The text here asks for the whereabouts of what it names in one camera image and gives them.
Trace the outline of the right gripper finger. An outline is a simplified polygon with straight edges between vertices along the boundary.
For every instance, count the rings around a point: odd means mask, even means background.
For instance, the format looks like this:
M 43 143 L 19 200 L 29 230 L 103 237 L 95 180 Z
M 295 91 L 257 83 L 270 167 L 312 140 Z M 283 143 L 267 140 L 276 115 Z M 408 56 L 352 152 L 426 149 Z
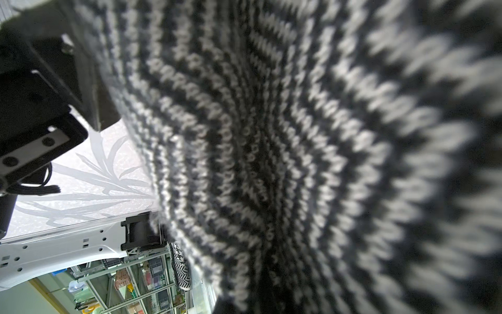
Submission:
M 1 187 L 120 116 L 61 1 L 1 2 Z

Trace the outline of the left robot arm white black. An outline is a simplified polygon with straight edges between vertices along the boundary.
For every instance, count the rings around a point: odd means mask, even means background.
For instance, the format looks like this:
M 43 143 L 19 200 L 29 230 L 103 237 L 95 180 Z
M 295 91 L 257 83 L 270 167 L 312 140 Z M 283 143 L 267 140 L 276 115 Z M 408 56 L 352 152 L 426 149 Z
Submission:
M 102 218 L 3 240 L 1 290 L 87 262 L 124 258 L 135 249 L 164 248 L 166 235 L 150 217 L 144 212 Z

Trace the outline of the black white patterned scarf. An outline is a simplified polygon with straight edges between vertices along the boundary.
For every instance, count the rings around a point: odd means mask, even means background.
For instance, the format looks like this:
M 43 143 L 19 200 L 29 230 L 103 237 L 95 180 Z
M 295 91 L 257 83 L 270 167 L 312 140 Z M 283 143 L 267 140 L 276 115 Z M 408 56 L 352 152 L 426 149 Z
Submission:
M 500 1 L 68 1 L 215 313 L 501 312 Z

